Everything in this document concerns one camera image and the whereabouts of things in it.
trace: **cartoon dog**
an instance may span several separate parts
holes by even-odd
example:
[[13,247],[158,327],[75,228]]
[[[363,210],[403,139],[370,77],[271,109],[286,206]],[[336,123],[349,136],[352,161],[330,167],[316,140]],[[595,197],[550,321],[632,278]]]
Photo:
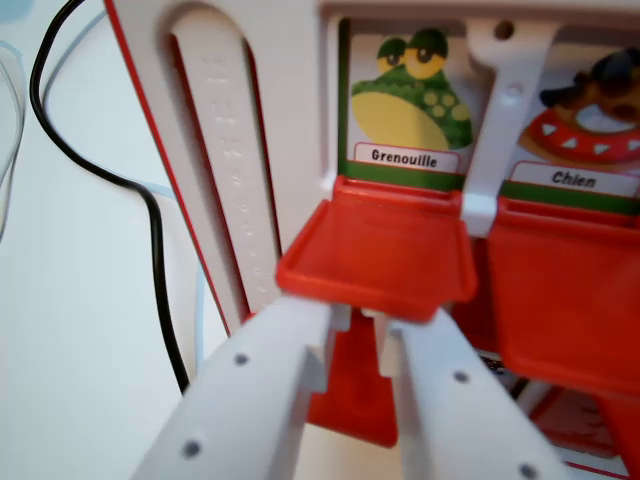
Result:
[[520,145],[551,163],[595,170],[640,166],[640,51],[600,59],[573,85],[542,90],[547,110],[529,124]]

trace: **red plastic base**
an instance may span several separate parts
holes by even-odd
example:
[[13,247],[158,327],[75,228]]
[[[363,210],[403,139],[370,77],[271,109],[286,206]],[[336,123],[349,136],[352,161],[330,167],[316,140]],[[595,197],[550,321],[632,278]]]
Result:
[[505,365],[580,391],[640,395],[640,230],[630,222],[500,199],[489,256]]
[[308,421],[384,447],[398,441],[391,380],[378,373],[373,322],[357,309],[349,331],[336,335],[329,389],[311,398]]
[[347,180],[278,265],[284,290],[426,322],[476,287],[459,192]]

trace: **red tray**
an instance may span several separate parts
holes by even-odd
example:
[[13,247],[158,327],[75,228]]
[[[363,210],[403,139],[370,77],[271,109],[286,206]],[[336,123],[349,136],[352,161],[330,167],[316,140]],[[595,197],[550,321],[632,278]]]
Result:
[[278,265],[284,290],[427,322],[476,276],[460,193],[340,177]]
[[640,230],[623,215],[500,199],[489,235],[505,365],[640,395]]

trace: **black cable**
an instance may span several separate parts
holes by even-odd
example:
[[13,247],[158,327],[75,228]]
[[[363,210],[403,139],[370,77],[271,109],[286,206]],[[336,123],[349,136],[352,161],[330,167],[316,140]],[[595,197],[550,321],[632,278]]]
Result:
[[142,185],[127,180],[125,178],[114,175],[113,173],[104,170],[97,165],[94,165],[90,161],[80,156],[73,148],[58,135],[58,132],[53,127],[49,120],[42,100],[40,99],[40,79],[44,70],[44,65],[47,61],[47,56],[51,50],[51,46],[60,30],[62,24],[67,20],[69,15],[80,6],[84,0],[69,0],[56,14],[51,21],[47,32],[44,35],[42,44],[38,49],[38,55],[33,64],[33,70],[31,72],[31,80],[29,82],[29,98],[31,99],[31,106],[33,111],[42,125],[42,129],[46,132],[49,138],[56,144],[56,146],[62,150],[76,165],[84,168],[85,170],[97,175],[98,177],[113,183],[122,188],[133,190],[138,193],[149,210],[149,224],[151,226],[151,256],[153,264],[153,283],[156,292],[156,305],[158,307],[158,316],[160,317],[160,329],[162,330],[162,337],[164,339],[164,345],[169,355],[169,360],[173,368],[173,373],[178,381],[180,391],[184,391],[189,386],[189,377],[187,371],[184,368],[182,357],[180,356],[180,350],[178,349],[178,342],[173,331],[173,323],[171,322],[171,312],[169,311],[169,298],[167,296],[167,283],[165,279],[164,271],[164,256],[163,256],[163,236],[162,236],[162,215],[158,202],[153,194]]

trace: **frog illustration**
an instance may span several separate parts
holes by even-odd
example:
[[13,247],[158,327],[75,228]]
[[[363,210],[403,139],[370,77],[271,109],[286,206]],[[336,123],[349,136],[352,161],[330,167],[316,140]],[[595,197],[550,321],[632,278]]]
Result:
[[408,43],[394,37],[382,44],[381,75],[351,90],[356,121],[373,142],[431,150],[472,142],[469,108],[442,70],[448,52],[446,36],[434,28],[420,30]]

